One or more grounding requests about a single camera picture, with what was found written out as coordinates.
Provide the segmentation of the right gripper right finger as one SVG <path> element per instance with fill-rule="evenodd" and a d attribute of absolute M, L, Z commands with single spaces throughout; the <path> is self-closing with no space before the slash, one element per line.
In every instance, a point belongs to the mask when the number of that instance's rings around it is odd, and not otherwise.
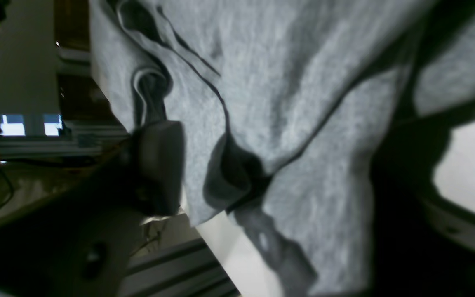
<path fill-rule="evenodd" d="M 391 129 L 372 160 L 374 297 L 475 297 L 475 214 L 445 200 L 433 175 L 445 124 Z"/>

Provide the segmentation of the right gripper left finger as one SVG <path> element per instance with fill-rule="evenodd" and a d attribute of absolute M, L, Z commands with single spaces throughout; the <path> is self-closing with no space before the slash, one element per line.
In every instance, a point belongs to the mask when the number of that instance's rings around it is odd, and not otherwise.
<path fill-rule="evenodd" d="M 114 297 L 146 217 L 179 210 L 185 134 L 153 123 L 68 191 L 0 220 L 0 292 Z"/>

